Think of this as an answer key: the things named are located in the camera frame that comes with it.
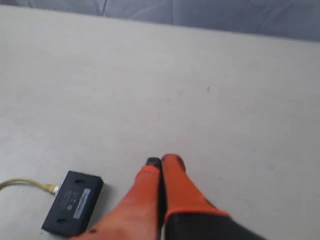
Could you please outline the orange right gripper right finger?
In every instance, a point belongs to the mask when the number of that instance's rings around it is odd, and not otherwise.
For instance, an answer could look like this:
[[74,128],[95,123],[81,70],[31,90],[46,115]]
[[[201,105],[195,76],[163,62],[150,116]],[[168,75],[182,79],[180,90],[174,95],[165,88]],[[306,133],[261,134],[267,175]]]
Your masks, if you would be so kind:
[[188,177],[179,155],[166,154],[161,163],[167,204],[166,240],[263,239],[212,205]]

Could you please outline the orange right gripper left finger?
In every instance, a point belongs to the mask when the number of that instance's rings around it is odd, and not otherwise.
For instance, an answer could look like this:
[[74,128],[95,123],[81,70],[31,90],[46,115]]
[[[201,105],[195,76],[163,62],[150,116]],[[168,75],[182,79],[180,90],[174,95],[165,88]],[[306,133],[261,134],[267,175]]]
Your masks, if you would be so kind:
[[74,240],[159,240],[162,231],[162,164],[149,157],[118,205]]

